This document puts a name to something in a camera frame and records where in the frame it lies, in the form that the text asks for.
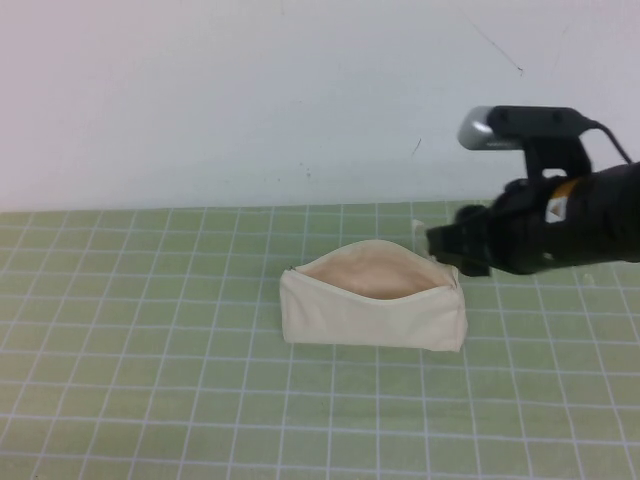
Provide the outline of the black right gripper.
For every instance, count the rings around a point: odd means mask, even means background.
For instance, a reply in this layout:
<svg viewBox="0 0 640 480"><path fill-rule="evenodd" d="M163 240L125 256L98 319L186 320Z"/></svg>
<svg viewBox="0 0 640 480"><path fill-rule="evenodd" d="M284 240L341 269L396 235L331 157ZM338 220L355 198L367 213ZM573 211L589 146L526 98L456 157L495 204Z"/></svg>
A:
<svg viewBox="0 0 640 480"><path fill-rule="evenodd" d="M494 204L460 207L453 224L425 232L428 253L467 277L494 267L517 275L613 260L613 175L540 177L505 190Z"/></svg>

